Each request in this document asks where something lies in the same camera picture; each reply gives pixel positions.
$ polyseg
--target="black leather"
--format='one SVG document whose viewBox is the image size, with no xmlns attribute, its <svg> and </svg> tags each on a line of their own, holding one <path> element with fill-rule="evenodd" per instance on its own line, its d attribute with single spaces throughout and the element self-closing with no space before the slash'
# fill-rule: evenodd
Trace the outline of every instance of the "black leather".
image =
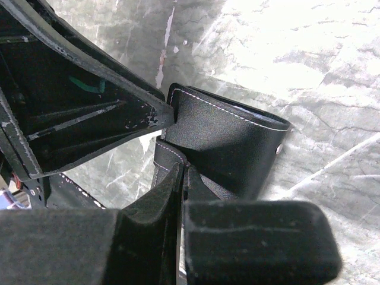
<svg viewBox="0 0 380 285">
<path fill-rule="evenodd" d="M 290 123 L 179 84 L 172 84 L 167 102 L 176 123 L 157 140 L 155 179 L 160 181 L 173 163 L 183 161 L 199 171 L 219 198 L 257 198 Z"/>
</svg>

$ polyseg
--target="scratched surface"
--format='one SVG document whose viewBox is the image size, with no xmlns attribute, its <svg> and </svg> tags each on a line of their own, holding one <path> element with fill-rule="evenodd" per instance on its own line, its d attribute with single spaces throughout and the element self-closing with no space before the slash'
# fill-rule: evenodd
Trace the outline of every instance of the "scratched surface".
<svg viewBox="0 0 380 285">
<path fill-rule="evenodd" d="M 115 59 L 293 123 L 263 199 L 308 200 L 344 258 L 332 284 L 379 284 L 380 2 L 50 0 Z M 154 143 L 133 140 L 67 174 L 107 207 L 148 191 Z"/>
</svg>

